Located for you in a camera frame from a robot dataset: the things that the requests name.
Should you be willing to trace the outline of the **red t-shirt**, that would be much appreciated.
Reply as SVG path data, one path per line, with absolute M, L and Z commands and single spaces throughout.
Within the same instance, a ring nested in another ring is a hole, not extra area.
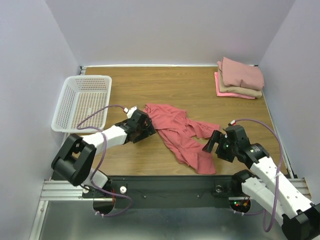
M 203 151 L 198 139 L 209 139 L 220 125 L 195 121 L 187 112 L 168 104 L 147 103 L 143 110 L 148 114 L 165 146 L 175 155 L 180 164 L 185 164 L 202 175 L 214 175 L 216 168 L 210 153 Z

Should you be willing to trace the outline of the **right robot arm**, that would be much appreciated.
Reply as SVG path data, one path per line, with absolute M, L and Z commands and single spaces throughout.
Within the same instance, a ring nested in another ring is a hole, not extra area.
M 246 195 L 270 213 L 288 240 L 312 240 L 320 235 L 320 206 L 304 196 L 274 163 L 259 143 L 251 143 L 245 129 L 232 122 L 224 132 L 214 130 L 203 151 L 214 145 L 219 159 L 237 159 L 247 168 L 231 177 L 230 189 L 235 195 Z

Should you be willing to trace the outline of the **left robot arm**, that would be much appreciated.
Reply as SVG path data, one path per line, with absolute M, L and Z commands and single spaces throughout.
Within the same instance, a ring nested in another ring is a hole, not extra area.
M 98 129 L 96 133 L 85 136 L 70 134 L 51 163 L 53 179 L 81 187 L 85 193 L 95 191 L 100 197 L 126 198 L 125 186 L 120 188 L 120 193 L 115 193 L 108 177 L 92 167 L 96 155 L 104 157 L 107 149 L 130 142 L 135 144 L 156 133 L 147 113 L 133 107 L 126 115 L 127 119 L 106 130 Z

